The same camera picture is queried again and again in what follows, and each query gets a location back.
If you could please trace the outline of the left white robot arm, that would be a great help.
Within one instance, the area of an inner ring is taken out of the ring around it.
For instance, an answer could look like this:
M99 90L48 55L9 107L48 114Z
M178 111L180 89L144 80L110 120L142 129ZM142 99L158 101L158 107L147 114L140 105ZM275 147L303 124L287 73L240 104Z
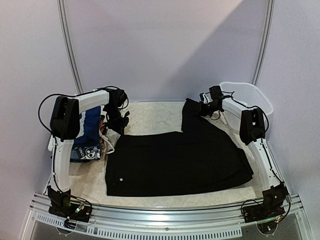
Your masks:
M48 150L52 152L51 176L48 184L48 193L69 193L70 156L74 139L81 129L81 113L104 106L107 113L106 127L112 133L123 135L129 123L129 112L121 115L120 109L128 96L123 89L114 86L101 87L92 91L78 94L65 95L55 93L57 96L51 119L51 139Z

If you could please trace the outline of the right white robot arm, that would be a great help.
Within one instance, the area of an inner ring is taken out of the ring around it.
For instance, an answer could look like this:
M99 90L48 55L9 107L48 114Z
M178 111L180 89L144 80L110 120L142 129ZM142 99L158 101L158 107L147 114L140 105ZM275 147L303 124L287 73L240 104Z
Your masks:
M287 185L273 161L267 132L271 129L274 107L263 92L250 83L221 82L199 95L202 116L217 118L234 132L249 156L258 188L279 199L287 196Z

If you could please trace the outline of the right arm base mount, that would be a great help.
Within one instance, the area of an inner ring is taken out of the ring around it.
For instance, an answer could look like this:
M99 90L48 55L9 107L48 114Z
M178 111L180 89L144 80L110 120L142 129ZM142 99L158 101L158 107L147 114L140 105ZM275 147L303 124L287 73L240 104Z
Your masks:
M274 234L278 225L289 215L292 201L284 181L264 190L262 196L261 203L254 199L244 201L240 212L245 223L255 222L258 231L268 236Z

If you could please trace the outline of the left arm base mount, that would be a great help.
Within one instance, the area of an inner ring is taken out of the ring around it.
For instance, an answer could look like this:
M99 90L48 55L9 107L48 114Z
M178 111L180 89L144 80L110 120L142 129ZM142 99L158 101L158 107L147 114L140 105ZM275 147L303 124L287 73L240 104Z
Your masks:
M71 195L71 191L56 191L47 187L47 195L50 199L50 207L48 213L58 217L65 218L63 226L68 229L76 227L75 222L89 223L93 206L81 197Z

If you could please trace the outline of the black garment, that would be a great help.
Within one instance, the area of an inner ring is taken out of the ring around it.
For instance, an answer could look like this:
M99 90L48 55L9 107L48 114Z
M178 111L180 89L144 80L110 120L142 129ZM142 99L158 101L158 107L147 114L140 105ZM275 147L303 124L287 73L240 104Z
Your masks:
M185 101L180 131L121 135L107 159L107 195L193 195L249 182L254 172L245 152L197 110L195 100Z

